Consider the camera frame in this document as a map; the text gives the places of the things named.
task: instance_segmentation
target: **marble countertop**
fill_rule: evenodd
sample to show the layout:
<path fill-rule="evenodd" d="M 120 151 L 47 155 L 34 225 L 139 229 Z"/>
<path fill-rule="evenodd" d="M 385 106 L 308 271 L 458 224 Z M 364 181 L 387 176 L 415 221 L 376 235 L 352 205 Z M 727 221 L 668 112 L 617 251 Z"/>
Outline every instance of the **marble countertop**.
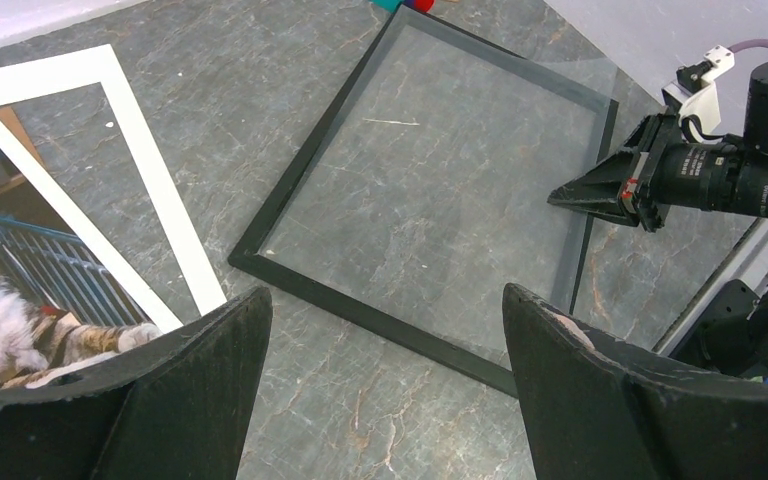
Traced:
<path fill-rule="evenodd" d="M 433 13 L 538 62 L 604 57 L 539 0 L 440 0 Z M 386 16 L 366 0 L 155 0 L 2 48 L 0 66 L 112 44 L 230 296 L 256 283 L 226 264 L 230 249 Z M 658 106 L 622 72 L 612 96 L 616 144 Z M 55 179 L 176 314 L 196 318 L 101 89 L 14 108 Z M 653 346 L 748 225 L 678 208 L 654 235 L 596 222 L 577 316 Z M 533 478 L 515 400 L 273 295 L 239 478 Z"/>

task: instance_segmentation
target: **teal object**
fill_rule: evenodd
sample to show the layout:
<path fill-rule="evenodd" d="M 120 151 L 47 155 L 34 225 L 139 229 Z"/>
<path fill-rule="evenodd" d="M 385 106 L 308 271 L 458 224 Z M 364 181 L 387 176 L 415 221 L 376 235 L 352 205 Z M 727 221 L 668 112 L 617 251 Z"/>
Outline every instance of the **teal object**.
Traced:
<path fill-rule="evenodd" d="M 402 0 L 372 0 L 372 3 L 387 10 L 388 12 L 395 12 Z"/>

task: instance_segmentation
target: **cat photo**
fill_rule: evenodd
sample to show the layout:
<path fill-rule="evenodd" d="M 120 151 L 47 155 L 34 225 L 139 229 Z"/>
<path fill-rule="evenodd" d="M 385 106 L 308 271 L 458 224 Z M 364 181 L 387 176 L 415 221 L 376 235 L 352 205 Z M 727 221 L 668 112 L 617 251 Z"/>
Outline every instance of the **cat photo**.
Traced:
<path fill-rule="evenodd" d="M 3 121 L 15 120 L 3 110 Z M 4 123 L 30 144 L 18 120 Z M 0 151 L 0 389 L 61 384 L 160 335 Z"/>

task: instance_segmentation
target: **black picture frame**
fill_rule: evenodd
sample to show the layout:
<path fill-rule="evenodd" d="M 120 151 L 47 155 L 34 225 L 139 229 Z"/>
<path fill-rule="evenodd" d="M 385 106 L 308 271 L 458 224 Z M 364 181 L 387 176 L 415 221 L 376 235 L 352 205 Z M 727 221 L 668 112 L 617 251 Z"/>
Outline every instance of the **black picture frame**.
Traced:
<path fill-rule="evenodd" d="M 307 174 L 316 166 L 406 26 L 419 29 L 595 112 L 597 120 L 591 132 L 587 156 L 592 157 L 595 163 L 607 155 L 617 114 L 616 101 L 445 21 L 400 6 L 384 24 L 255 214 L 229 255 L 228 263 L 316 307 L 516 398 L 513 374 L 507 368 L 260 255 L 295 192 L 303 186 Z M 549 296 L 554 305 L 562 306 L 569 313 L 572 313 L 575 304 L 592 227 L 592 218 L 575 215 Z"/>

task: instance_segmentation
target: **cat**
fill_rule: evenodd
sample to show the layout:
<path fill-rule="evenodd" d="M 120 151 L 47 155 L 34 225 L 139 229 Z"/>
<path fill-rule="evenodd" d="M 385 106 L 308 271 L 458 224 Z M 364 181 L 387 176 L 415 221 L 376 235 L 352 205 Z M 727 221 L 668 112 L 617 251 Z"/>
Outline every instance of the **cat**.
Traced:
<path fill-rule="evenodd" d="M 29 302 L 0 275 L 0 389 L 38 388 L 161 335 L 153 324 L 83 325 Z"/>

